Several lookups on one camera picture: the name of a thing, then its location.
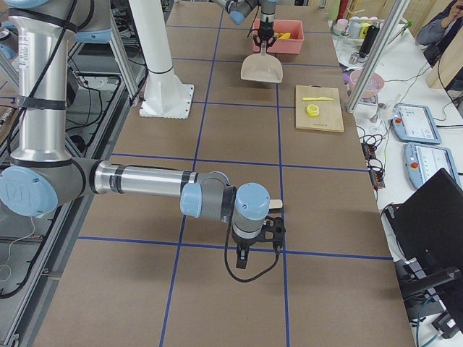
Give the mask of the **beige plastic dustpan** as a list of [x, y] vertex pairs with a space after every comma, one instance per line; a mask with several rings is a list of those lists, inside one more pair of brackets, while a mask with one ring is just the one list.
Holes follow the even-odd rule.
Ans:
[[255, 82], [281, 83], [283, 69], [281, 62], [267, 54], [267, 44], [261, 43], [260, 52], [249, 55], [242, 63], [241, 79]]

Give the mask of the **wooden cutting board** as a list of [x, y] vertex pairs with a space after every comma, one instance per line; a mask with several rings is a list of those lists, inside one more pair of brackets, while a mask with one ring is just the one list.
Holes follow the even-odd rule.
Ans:
[[[326, 96], [334, 101], [302, 101], [304, 97]], [[306, 114], [306, 106], [315, 104], [320, 109], [318, 117]], [[303, 130], [316, 130], [324, 132], [344, 132], [344, 122], [341, 112], [339, 90], [331, 87], [313, 87], [297, 85], [295, 87], [295, 127]]]

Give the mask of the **person in dark clothes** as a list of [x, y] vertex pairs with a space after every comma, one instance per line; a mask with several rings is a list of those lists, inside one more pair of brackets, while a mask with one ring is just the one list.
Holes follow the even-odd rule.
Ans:
[[451, 1], [417, 34], [416, 42], [425, 46], [424, 57], [433, 66], [462, 29], [462, 1]]

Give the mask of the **aluminium frame post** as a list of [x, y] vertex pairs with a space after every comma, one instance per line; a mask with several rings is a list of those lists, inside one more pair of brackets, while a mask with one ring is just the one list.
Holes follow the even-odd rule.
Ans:
[[395, 0], [391, 11], [383, 23], [383, 26], [379, 30], [378, 37], [375, 39], [370, 55], [362, 69], [359, 79], [351, 92], [349, 99], [346, 104], [346, 110], [349, 113], [354, 113], [357, 104], [360, 102], [364, 91], [370, 83], [370, 80], [375, 72], [381, 55], [386, 49], [391, 35], [394, 29], [399, 24], [403, 13], [409, 5], [409, 0]]

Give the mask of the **blue teach pendant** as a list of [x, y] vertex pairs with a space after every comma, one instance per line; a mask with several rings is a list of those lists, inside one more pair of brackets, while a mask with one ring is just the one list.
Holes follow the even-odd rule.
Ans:
[[408, 142], [404, 156], [409, 180], [414, 188], [419, 189], [430, 177], [444, 168], [459, 186], [462, 186], [458, 170], [450, 149]]
[[441, 144], [430, 109], [427, 106], [397, 103], [393, 108], [392, 128], [402, 142]]

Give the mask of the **yellow plastic toy knife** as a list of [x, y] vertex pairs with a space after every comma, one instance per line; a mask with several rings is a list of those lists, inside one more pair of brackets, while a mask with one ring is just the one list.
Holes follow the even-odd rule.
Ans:
[[321, 97], [304, 97], [301, 98], [302, 101], [334, 101], [334, 98], [326, 97], [326, 96], [321, 96]]

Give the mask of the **wooden hand brush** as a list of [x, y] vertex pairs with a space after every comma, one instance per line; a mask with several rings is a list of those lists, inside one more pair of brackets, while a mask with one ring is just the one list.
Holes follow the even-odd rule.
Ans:
[[269, 209], [270, 210], [280, 210], [283, 208], [282, 200], [270, 200]]

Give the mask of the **pink plastic bin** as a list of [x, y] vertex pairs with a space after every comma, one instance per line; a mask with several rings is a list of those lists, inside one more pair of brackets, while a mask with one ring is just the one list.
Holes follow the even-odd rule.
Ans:
[[304, 42], [303, 26], [300, 20], [279, 20], [273, 22], [276, 33], [286, 35], [287, 38], [277, 38], [276, 42], [267, 49], [267, 53], [299, 54]]

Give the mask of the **yellow toy corn cob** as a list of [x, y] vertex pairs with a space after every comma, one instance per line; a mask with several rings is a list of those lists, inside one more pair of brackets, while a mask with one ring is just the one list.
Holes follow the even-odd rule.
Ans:
[[286, 39], [290, 39], [292, 34], [287, 32], [287, 33], [275, 33], [275, 36], [277, 39], [281, 39], [281, 40], [286, 40]]

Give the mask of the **blue teach pendant lower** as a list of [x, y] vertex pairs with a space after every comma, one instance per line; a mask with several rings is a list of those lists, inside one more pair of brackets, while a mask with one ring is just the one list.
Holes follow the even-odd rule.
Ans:
[[430, 177], [444, 168], [459, 186], [462, 186], [458, 170], [450, 149], [408, 142], [404, 156], [409, 180], [414, 188], [419, 189]]

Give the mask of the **black monitor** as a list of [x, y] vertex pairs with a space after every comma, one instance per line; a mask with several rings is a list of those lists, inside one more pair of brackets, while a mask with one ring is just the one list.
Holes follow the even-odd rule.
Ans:
[[407, 260], [462, 269], [462, 188], [445, 169], [384, 213]]

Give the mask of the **yellow toy lemon half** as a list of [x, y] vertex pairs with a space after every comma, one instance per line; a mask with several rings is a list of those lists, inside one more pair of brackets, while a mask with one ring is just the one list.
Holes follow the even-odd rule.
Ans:
[[309, 104], [306, 106], [306, 114], [310, 117], [318, 117], [320, 115], [320, 109], [315, 104]]

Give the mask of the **blue teach pendant upper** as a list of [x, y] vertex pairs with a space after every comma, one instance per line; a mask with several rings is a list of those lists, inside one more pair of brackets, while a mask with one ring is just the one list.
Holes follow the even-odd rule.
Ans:
[[430, 109], [427, 106], [397, 103], [393, 108], [392, 128], [402, 142], [441, 144]]

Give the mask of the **metal measuring cup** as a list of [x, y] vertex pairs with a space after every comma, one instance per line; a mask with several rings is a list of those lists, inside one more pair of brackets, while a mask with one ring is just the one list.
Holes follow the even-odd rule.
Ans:
[[360, 52], [354, 52], [349, 57], [349, 64], [356, 65], [356, 64], [363, 64], [366, 60], [367, 56], [361, 54]]

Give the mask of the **black bottle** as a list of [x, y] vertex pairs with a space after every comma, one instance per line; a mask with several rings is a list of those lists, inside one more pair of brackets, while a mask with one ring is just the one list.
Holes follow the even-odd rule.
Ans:
[[380, 28], [374, 25], [371, 25], [367, 32], [365, 39], [359, 49], [359, 55], [362, 58], [365, 58], [370, 53], [370, 50], [375, 42], [375, 39], [379, 33]]

